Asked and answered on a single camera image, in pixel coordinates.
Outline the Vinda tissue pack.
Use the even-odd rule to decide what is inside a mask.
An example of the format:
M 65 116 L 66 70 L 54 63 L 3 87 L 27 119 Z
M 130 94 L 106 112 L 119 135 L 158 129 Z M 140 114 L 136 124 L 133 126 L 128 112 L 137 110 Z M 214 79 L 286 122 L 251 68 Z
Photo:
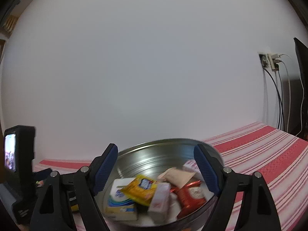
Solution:
M 134 178 L 115 179 L 104 208 L 105 215 L 115 221 L 137 221 L 138 214 L 135 202 L 129 199 L 121 189 L 131 183 Z

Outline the red snack packet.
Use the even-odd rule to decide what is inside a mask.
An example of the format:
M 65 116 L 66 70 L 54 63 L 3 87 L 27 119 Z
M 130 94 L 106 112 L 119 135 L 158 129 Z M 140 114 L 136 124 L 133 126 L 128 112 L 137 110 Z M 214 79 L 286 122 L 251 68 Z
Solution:
M 207 202 L 200 187 L 201 184 L 202 182 L 198 180 L 195 182 L 190 182 L 182 188 L 171 188 L 170 192 L 177 195 L 177 200 L 181 206 L 181 211 L 177 215 L 177 219 L 182 219 L 188 216 L 201 208 Z

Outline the beige paper sachet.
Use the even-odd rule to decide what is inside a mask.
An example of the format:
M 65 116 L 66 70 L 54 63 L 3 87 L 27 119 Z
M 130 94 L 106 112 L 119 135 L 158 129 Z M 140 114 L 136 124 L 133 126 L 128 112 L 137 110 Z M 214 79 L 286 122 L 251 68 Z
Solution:
M 175 167 L 167 169 L 158 176 L 159 181 L 169 182 L 178 189 L 183 188 L 195 175 L 195 172 L 188 172 Z

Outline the yellow blue snack packet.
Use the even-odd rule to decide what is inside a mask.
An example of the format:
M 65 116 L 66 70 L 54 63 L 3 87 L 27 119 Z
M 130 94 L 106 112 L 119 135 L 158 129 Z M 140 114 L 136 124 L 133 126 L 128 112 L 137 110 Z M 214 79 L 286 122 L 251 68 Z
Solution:
M 120 192 L 132 201 L 149 207 L 158 184 L 157 180 L 144 175 L 137 175 L 127 186 L 123 187 Z

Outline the yellow sponge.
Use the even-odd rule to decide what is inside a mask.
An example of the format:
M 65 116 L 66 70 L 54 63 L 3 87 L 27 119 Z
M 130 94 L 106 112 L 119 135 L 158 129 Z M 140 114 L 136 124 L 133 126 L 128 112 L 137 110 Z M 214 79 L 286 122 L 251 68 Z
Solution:
M 71 208 L 72 212 L 78 212 L 79 211 L 79 206 L 78 206 L 76 197 L 70 198 L 69 204 L 70 204 L 70 208 Z

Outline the red striped bed sheet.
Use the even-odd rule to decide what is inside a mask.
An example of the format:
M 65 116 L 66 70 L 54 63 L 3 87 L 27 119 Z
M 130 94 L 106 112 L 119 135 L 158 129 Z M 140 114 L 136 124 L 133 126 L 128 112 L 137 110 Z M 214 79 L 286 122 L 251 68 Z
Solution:
M 237 173 L 259 171 L 277 207 L 281 229 L 295 230 L 307 210 L 307 141 L 254 122 L 204 140 Z

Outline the white pink tissue pack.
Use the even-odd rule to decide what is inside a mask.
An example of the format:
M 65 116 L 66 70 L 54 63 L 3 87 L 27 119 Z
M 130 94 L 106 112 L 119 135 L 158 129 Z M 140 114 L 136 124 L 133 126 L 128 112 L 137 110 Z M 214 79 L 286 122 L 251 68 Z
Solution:
M 194 178 L 204 181 L 204 178 L 195 160 L 187 160 L 182 166 L 182 169 L 187 172 L 195 173 Z

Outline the pink white small box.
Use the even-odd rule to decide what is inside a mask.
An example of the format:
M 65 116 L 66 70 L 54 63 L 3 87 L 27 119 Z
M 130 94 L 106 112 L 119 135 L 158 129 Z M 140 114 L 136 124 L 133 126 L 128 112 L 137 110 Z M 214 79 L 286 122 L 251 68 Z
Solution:
M 148 208 L 148 215 L 154 223 L 164 223 L 168 217 L 170 207 L 171 185 L 168 182 L 158 184 L 155 194 Z

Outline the round metal tin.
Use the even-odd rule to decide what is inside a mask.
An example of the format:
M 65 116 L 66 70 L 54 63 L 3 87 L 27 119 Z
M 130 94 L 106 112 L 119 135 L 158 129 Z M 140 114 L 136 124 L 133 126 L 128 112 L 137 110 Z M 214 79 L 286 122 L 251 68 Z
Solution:
M 104 190 L 95 197 L 108 228 L 110 230 L 202 230 L 217 200 L 205 185 L 202 185 L 202 190 L 207 200 L 206 204 L 185 218 L 177 219 L 181 208 L 173 195 L 169 219 L 162 225 L 156 225 L 144 207 L 138 207 L 139 214 L 136 221 L 115 221 L 105 212 L 115 179 L 133 178 L 137 175 L 156 179 L 168 168 L 182 168 L 187 160 L 193 159 L 194 147 L 198 144 L 200 141 L 193 139 L 163 139 L 120 151 Z

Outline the white charger plug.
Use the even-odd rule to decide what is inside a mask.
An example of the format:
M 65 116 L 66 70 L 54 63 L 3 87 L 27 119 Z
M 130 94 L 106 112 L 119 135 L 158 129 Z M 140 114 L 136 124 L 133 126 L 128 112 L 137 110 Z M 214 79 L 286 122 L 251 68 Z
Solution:
M 267 58 L 269 60 L 269 65 L 272 71 L 279 71 L 279 63 L 281 62 L 279 54 L 267 54 Z

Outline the wall power socket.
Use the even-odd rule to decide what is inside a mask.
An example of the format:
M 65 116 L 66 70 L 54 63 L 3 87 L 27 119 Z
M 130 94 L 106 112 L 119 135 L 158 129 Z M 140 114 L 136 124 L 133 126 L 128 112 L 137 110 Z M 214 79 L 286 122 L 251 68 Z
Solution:
M 268 60 L 268 55 L 263 52 L 258 52 L 258 56 L 260 59 L 260 63 L 262 64 L 263 68 L 268 68 L 270 66 L 269 60 Z

